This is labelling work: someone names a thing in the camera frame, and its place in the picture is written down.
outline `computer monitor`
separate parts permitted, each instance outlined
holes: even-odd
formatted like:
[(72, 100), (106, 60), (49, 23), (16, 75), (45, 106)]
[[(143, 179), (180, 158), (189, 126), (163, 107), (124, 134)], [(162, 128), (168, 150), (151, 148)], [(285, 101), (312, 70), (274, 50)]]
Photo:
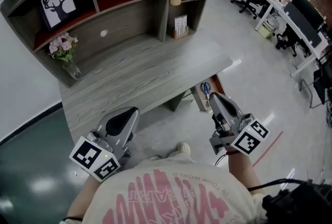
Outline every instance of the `computer monitor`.
[(321, 14), (317, 12), (308, 0), (293, 0), (292, 3), (302, 13), (302, 15), (304, 15), (306, 20), (309, 21), (315, 30), (317, 30), (324, 22)]

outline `glass vase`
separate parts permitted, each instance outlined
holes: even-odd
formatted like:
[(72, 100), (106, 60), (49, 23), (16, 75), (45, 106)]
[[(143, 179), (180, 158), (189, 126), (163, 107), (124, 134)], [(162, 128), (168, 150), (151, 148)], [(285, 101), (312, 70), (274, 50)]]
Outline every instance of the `glass vase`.
[(78, 69), (74, 62), (63, 63), (63, 68), (76, 80), (79, 80), (82, 77), (82, 72)]

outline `t-shirt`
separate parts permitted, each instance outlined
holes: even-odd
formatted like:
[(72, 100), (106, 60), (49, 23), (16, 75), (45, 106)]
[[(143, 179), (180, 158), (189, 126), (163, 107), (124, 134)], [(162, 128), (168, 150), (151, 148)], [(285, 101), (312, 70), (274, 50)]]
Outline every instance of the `t-shirt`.
[(228, 171), (212, 165), (136, 167), (100, 185), (82, 222), (261, 223), (263, 197), (252, 196)]

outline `round object on shelf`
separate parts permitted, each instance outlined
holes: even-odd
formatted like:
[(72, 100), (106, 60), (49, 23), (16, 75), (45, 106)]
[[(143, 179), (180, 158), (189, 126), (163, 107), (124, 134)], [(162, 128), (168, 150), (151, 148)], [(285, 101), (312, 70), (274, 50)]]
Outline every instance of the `round object on shelf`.
[(103, 30), (103, 31), (100, 31), (100, 36), (101, 37), (105, 37), (108, 33), (108, 30)]

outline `pink flower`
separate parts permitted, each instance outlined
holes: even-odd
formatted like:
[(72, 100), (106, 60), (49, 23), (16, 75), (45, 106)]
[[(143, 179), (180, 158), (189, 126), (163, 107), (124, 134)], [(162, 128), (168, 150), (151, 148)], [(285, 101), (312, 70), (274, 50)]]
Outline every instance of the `pink flower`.
[(61, 35), (60, 38), (68, 38), (69, 37), (69, 33), (66, 32), (65, 34)]
[(60, 46), (61, 45), (61, 42), (62, 42), (62, 40), (61, 40), (61, 38), (60, 37), (57, 37), (54, 41), (53, 41), (53, 44), (55, 45), (55, 46)]
[(53, 45), (52, 42), (51, 42), (49, 49), (50, 49), (50, 53), (54, 53), (58, 50), (58, 47)]
[(64, 51), (68, 51), (72, 48), (72, 44), (70, 41), (67, 40), (67, 41), (61, 43), (61, 47)]

